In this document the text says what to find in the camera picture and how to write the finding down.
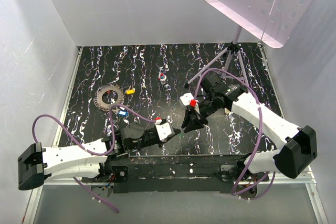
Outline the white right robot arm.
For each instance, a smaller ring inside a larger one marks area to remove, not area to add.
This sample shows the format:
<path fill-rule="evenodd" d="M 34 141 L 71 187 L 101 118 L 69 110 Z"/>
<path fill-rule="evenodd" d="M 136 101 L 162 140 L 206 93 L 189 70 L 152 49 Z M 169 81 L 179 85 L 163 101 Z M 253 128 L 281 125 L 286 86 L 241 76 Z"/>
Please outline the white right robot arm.
<path fill-rule="evenodd" d="M 242 84 L 225 84 L 217 74 L 201 81 L 205 92 L 203 100 L 191 93 L 180 97 L 185 109 L 182 123 L 184 133 L 199 130 L 208 124 L 207 118 L 220 109 L 233 112 L 272 140 L 276 149 L 262 153 L 248 153 L 228 173 L 242 180 L 251 180 L 258 173 L 279 172 L 295 179 L 317 156 L 316 132 L 310 126 L 300 128 L 257 103 L 247 87 Z"/>

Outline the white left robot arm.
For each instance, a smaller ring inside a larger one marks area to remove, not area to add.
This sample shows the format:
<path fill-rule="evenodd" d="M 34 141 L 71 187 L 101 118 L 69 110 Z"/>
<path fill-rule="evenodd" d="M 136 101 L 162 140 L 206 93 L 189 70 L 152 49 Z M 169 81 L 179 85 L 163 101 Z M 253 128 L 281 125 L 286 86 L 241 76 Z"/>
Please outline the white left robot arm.
<path fill-rule="evenodd" d="M 30 145 L 18 158 L 18 188 L 31 190 L 44 182 L 55 179 L 86 177 L 100 182 L 117 181 L 126 169 L 114 168 L 112 162 L 127 158 L 131 151 L 139 151 L 152 145 L 162 147 L 180 130 L 163 121 L 150 129 L 133 122 L 116 131 L 114 138 L 67 147 L 42 147 Z"/>

